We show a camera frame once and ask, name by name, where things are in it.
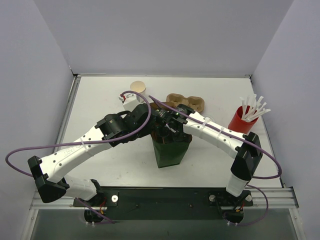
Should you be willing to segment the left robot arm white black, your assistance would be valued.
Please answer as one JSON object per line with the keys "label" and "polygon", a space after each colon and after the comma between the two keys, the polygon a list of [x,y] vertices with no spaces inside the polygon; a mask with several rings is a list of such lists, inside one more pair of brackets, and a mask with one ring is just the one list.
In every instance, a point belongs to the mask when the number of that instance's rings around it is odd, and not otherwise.
{"label": "left robot arm white black", "polygon": [[51,155],[31,157],[27,162],[43,203],[62,197],[79,198],[92,206],[101,204],[105,194],[95,179],[79,179],[68,173],[94,155],[149,135],[155,125],[156,111],[138,104],[133,111],[106,115],[78,139],[79,145]]}

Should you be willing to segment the brown green paper bag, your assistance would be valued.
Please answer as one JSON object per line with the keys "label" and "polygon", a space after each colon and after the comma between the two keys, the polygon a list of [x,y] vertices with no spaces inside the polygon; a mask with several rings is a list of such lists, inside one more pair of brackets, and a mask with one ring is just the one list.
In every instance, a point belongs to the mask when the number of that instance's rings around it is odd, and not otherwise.
{"label": "brown green paper bag", "polygon": [[[186,115],[194,113],[195,111],[192,110],[190,107],[179,104],[175,110],[173,110],[174,106],[170,106],[169,103],[166,103],[166,106],[159,104],[159,103],[152,103],[151,107],[156,111],[158,108],[164,109],[166,111],[174,111],[179,113],[181,116],[186,118]],[[155,153],[155,158],[157,162],[158,168],[165,168],[171,167],[175,165],[179,165],[183,160],[189,145],[193,139],[190,135],[190,142],[176,142],[176,143],[169,143],[169,144],[162,144],[155,141],[153,138],[153,131],[151,132],[151,138]]]}

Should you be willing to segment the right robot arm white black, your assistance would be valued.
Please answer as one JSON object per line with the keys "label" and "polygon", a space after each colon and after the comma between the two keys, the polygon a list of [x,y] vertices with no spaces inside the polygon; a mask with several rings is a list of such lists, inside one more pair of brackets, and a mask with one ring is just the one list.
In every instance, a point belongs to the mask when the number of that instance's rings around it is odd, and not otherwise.
{"label": "right robot arm white black", "polygon": [[234,197],[242,194],[263,156],[258,135],[222,127],[183,104],[174,110],[158,108],[154,113],[157,122],[166,126],[174,136],[198,137],[228,154],[233,164],[226,191]]}

